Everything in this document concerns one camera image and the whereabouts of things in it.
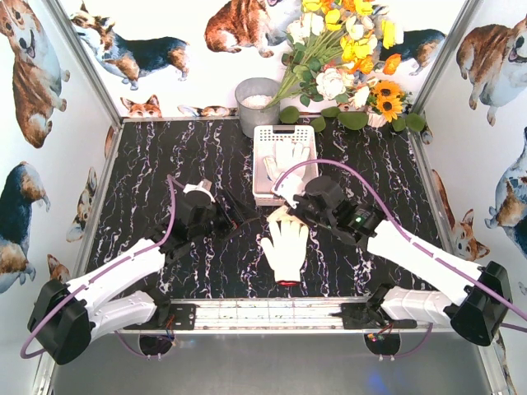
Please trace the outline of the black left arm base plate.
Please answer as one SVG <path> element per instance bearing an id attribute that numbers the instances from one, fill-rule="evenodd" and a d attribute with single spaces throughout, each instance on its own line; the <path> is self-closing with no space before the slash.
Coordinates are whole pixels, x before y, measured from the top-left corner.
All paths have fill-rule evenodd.
<path id="1" fill-rule="evenodd" d="M 164 304 L 156 309 L 153 316 L 145 323 L 133 324 L 126 330 L 193 330 L 196 320 L 197 305 L 190 303 Z"/>

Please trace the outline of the plain white cotton glove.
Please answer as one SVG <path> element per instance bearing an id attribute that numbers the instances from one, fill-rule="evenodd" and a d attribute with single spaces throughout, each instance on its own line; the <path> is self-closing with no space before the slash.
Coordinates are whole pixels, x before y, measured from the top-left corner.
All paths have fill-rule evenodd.
<path id="1" fill-rule="evenodd" d="M 273 270 L 274 280 L 281 286 L 296 286 L 301 282 L 301 269 L 306 258 L 309 228 L 298 221 L 270 221 L 270 236 L 260 245 Z"/>

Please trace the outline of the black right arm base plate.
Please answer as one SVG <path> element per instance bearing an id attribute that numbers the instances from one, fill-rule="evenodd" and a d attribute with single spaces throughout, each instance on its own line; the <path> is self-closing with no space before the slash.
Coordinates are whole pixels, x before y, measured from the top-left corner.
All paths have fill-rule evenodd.
<path id="1" fill-rule="evenodd" d="M 342 303 L 340 311 L 331 313 L 340 318 L 345 329 L 414 329 L 417 322 L 412 319 L 394 319 L 378 306 L 368 303 Z"/>

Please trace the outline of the yellow dotted glove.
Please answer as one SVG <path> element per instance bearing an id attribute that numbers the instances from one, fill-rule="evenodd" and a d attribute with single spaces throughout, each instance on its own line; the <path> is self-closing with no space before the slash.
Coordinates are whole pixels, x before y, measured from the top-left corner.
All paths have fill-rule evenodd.
<path id="1" fill-rule="evenodd" d="M 278 177 L 282 172 L 286 172 L 294 165 L 308 160 L 309 155 L 310 148 L 308 146 L 304 146 L 300 142 L 293 142 L 290 138 L 285 138 L 276 142 L 275 152 L 273 155 L 270 155 L 274 156 L 276 159 L 276 176 Z"/>

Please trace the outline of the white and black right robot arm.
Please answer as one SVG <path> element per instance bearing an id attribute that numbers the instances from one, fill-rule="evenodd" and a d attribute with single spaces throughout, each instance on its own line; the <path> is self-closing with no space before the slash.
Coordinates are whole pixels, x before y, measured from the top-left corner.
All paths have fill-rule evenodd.
<path id="1" fill-rule="evenodd" d="M 289 212 L 308 225 L 329 231 L 355 246 L 411 272 L 433 290 L 410 290 L 382 284 L 352 319 L 403 328 L 424 322 L 454 329 L 478 346 L 489 346 L 508 306 L 511 287 L 506 269 L 465 261 L 429 244 L 390 221 L 378 207 L 351 202 L 328 176 L 304 181 L 289 174 L 275 191 Z"/>

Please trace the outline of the blue dotted white glove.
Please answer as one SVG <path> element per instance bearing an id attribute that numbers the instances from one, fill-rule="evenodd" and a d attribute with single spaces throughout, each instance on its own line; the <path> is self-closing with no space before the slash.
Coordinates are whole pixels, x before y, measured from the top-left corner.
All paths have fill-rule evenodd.
<path id="1" fill-rule="evenodd" d="M 277 163 L 274 156 L 265 156 L 263 158 L 263 164 L 266 170 L 267 177 L 270 181 L 276 180 Z"/>

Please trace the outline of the cream leather glove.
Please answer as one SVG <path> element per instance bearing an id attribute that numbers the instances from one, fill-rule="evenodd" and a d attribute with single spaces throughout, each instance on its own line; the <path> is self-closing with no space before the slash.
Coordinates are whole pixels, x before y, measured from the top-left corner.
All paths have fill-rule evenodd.
<path id="1" fill-rule="evenodd" d="M 304 221 L 289 213 L 289 207 L 287 206 L 279 207 L 267 217 L 267 222 L 280 221 L 290 221 L 306 226 L 306 223 Z"/>

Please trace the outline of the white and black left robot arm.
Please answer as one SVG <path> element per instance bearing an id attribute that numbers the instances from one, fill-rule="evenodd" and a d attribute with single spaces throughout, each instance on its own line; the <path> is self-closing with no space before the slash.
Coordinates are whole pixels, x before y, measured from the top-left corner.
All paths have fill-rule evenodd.
<path id="1" fill-rule="evenodd" d="M 155 286 L 123 295 L 138 281 L 190 253 L 193 244 L 240 235 L 258 213 L 228 190 L 173 197 L 168 219 L 133 247 L 96 270 L 68 282 L 51 279 L 35 302 L 28 329 L 57 365 L 65 365 L 96 339 L 123 328 L 157 329 L 175 316 L 169 297 Z"/>

